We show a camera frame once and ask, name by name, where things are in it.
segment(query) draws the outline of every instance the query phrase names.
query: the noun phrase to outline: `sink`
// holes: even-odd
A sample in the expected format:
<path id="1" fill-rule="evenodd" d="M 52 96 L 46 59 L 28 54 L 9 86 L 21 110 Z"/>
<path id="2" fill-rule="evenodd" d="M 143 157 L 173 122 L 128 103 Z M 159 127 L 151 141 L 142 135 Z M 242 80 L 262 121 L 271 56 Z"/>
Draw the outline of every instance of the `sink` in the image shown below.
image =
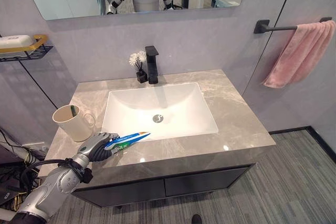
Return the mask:
<path id="1" fill-rule="evenodd" d="M 151 132 L 142 141 L 217 133 L 198 83 L 110 91 L 102 130 L 120 136 Z"/>

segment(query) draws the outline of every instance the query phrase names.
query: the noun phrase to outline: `white mug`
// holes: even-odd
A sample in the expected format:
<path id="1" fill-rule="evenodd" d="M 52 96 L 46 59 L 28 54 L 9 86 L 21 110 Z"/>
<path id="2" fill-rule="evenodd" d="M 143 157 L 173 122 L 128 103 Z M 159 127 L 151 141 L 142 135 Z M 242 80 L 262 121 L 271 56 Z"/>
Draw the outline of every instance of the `white mug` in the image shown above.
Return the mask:
<path id="1" fill-rule="evenodd" d="M 74 107 L 76 115 L 73 116 L 71 106 Z M 93 123 L 89 123 L 85 116 L 91 116 Z M 82 142 L 88 139 L 93 133 L 95 117 L 89 113 L 82 115 L 75 105 L 65 105 L 53 114 L 52 120 L 58 124 L 75 142 Z"/>

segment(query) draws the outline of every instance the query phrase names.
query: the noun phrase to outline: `gray carpet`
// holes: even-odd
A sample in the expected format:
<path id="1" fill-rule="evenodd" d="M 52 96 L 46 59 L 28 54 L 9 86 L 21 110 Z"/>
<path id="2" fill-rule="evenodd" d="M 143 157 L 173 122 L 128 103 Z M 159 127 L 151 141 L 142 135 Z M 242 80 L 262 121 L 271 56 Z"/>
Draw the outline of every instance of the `gray carpet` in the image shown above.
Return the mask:
<path id="1" fill-rule="evenodd" d="M 336 223 L 336 164 L 307 131 L 273 135 L 277 146 L 229 190 L 122 209 L 97 208 L 70 196 L 50 223 L 179 224 Z"/>

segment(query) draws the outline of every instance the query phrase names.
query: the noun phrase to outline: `soap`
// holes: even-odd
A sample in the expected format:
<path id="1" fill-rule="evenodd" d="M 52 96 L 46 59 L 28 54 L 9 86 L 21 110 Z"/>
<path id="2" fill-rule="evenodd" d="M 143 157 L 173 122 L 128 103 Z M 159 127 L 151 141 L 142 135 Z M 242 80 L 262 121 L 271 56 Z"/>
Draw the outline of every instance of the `soap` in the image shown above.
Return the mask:
<path id="1" fill-rule="evenodd" d="M 34 44 L 34 40 L 29 35 L 14 35 L 0 38 L 0 49 L 29 47 Z"/>

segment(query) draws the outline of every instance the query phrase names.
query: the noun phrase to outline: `shoe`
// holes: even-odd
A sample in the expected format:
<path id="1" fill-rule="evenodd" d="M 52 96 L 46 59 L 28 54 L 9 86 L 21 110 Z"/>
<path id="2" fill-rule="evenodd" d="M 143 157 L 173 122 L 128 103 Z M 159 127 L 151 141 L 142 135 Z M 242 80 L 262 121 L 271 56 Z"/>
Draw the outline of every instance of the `shoe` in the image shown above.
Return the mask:
<path id="1" fill-rule="evenodd" d="M 199 215 L 194 215 L 191 224 L 202 224 L 202 218 Z"/>

